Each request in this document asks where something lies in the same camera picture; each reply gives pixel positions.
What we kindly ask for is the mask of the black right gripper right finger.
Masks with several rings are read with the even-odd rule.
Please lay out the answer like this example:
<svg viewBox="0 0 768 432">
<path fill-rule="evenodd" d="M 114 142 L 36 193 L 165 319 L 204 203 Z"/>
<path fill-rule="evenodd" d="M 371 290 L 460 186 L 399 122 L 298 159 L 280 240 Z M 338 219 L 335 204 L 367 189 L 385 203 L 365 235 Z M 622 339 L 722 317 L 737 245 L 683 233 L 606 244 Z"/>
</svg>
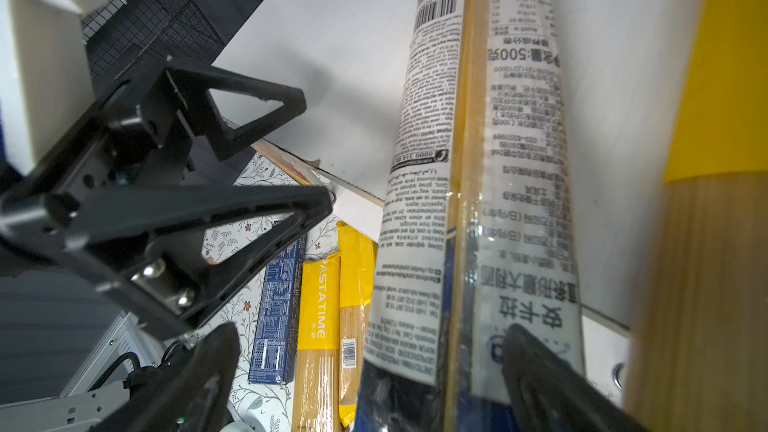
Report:
<svg viewBox="0 0 768 432">
<path fill-rule="evenodd" d="M 503 342 L 502 373 L 520 431 L 642 431 L 526 328 Z"/>
</svg>

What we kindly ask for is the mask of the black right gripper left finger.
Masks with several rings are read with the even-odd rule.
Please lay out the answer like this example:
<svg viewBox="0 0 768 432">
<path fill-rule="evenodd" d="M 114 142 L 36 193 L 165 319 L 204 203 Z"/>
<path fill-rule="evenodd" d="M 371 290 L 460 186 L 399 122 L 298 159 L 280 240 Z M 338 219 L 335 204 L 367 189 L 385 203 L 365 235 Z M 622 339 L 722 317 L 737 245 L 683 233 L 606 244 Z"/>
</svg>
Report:
<svg viewBox="0 0 768 432">
<path fill-rule="evenodd" d="M 160 368 L 143 367 L 124 380 L 129 400 L 93 431 L 218 431 L 240 357 L 239 333 L 219 325 Z"/>
</svg>

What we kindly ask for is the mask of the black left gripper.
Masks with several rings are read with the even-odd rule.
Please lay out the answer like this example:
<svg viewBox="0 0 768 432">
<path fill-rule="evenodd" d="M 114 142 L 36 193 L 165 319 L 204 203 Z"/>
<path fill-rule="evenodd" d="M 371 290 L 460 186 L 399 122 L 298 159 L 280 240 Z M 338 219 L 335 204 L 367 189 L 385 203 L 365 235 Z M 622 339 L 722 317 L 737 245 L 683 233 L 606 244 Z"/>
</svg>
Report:
<svg viewBox="0 0 768 432">
<path fill-rule="evenodd" d="M 324 186 L 190 186 L 192 140 L 227 160 L 307 110 L 302 90 L 166 63 L 4 183 L 1 271 L 66 270 L 167 339 L 204 325 L 332 211 Z"/>
</svg>

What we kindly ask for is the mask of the yellow Pastatime spaghetti bag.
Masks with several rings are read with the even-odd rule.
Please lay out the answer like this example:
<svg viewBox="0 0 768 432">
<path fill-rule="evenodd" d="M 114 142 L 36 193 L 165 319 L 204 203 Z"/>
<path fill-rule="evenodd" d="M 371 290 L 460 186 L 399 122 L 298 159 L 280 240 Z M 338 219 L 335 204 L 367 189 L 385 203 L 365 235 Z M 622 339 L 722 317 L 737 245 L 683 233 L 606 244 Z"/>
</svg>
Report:
<svg viewBox="0 0 768 432">
<path fill-rule="evenodd" d="M 652 431 L 767 427 L 767 0 L 705 0 L 625 406 Z"/>
</svg>

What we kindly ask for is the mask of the dark blue clear spaghetti bag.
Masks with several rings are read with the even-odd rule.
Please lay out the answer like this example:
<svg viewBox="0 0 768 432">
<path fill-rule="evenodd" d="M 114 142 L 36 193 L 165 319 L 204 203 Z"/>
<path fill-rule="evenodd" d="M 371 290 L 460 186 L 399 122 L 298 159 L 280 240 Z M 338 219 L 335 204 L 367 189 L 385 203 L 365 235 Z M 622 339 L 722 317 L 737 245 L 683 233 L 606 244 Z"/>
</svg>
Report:
<svg viewBox="0 0 768 432">
<path fill-rule="evenodd" d="M 551 0 L 418 0 L 354 427 L 514 431 L 518 325 L 584 345 Z"/>
</svg>

